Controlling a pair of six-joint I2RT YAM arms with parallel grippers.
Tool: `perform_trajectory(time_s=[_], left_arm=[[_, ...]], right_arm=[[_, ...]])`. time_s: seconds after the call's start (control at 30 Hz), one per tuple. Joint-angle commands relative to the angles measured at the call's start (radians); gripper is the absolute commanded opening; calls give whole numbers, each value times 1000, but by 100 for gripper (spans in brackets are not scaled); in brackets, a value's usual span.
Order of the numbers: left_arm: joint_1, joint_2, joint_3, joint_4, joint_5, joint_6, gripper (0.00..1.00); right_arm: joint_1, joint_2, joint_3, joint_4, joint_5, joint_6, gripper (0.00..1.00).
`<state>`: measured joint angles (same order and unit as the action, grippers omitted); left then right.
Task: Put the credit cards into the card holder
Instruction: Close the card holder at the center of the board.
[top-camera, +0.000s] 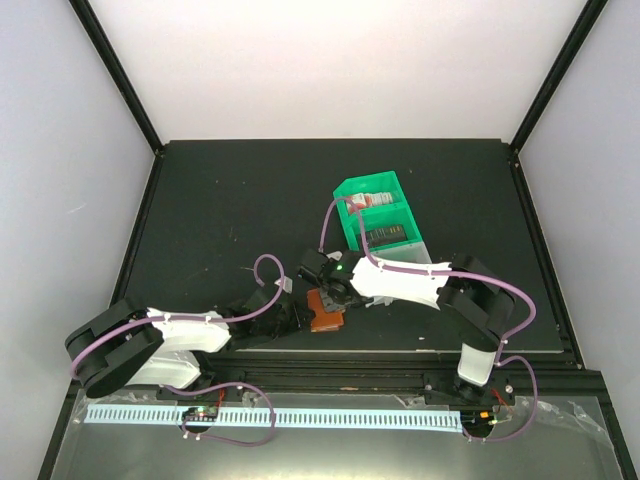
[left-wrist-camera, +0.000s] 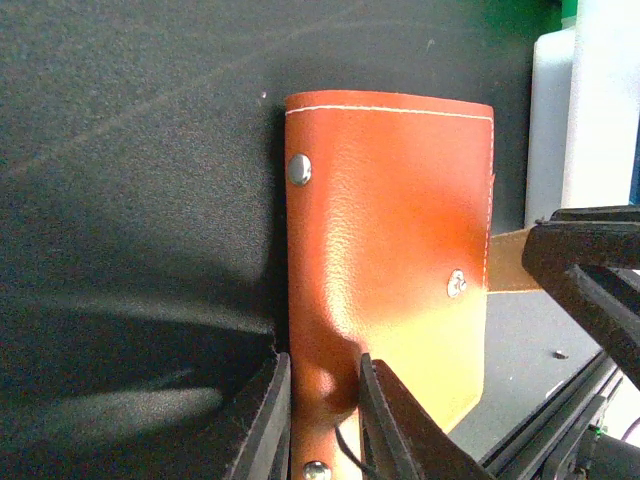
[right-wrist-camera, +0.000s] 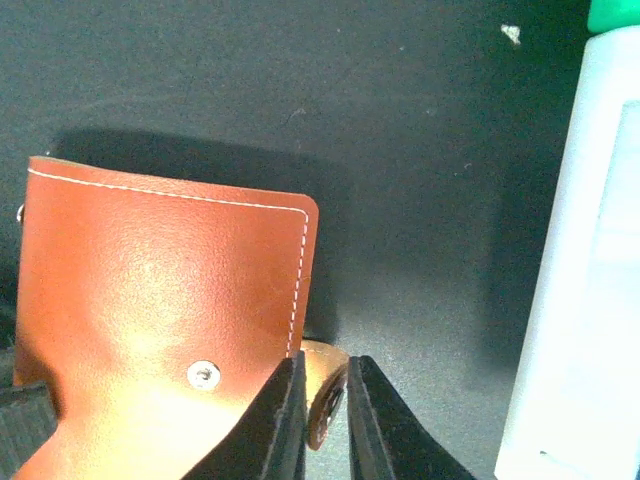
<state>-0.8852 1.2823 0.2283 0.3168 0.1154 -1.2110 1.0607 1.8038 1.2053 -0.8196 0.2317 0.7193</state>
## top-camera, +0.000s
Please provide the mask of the brown leather card holder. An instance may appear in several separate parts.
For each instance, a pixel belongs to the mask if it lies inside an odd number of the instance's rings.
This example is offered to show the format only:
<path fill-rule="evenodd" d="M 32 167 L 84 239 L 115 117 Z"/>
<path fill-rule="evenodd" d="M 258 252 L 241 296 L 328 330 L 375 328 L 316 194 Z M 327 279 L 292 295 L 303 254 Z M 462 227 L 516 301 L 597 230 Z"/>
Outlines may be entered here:
<path fill-rule="evenodd" d="M 314 314 L 310 327 L 312 333 L 334 332 L 343 327 L 343 313 L 326 311 L 318 289 L 307 292 L 307 306 Z"/>

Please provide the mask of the white bin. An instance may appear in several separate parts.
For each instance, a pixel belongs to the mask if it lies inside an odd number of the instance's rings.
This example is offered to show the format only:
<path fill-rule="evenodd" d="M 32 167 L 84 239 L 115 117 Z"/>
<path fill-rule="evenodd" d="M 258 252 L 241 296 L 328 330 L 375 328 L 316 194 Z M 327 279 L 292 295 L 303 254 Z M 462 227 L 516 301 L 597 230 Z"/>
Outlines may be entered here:
<path fill-rule="evenodd" d="M 423 242 L 371 252 L 354 268 L 352 285 L 367 299 L 366 306 L 389 306 L 404 300 L 437 309 L 438 281 L 428 275 L 431 258 Z"/>

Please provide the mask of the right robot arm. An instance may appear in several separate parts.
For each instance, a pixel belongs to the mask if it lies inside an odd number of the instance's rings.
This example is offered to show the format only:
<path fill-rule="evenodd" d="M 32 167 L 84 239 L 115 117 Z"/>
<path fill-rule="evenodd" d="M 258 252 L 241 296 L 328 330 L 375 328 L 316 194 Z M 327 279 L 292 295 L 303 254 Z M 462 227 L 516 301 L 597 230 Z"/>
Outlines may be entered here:
<path fill-rule="evenodd" d="M 352 250 L 336 259 L 310 249 L 302 256 L 298 276 L 341 309 L 399 300 L 441 312 L 460 338 L 461 354 L 455 374 L 430 384 L 440 395 L 463 404 L 485 401 L 515 298 L 493 282 L 477 259 L 463 255 L 449 263 L 417 264 L 370 260 Z"/>

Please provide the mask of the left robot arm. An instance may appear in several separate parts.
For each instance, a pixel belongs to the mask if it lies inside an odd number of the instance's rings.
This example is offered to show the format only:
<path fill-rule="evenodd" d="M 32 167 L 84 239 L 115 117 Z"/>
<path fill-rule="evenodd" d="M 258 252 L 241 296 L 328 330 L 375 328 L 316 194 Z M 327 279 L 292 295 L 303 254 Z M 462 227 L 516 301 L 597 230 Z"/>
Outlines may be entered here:
<path fill-rule="evenodd" d="M 193 399 L 214 388 L 198 354 L 261 346 L 311 328 L 315 313 L 276 285 L 204 313 L 143 308 L 125 298 L 65 340 L 71 376 L 90 398 L 125 386 L 169 385 Z"/>

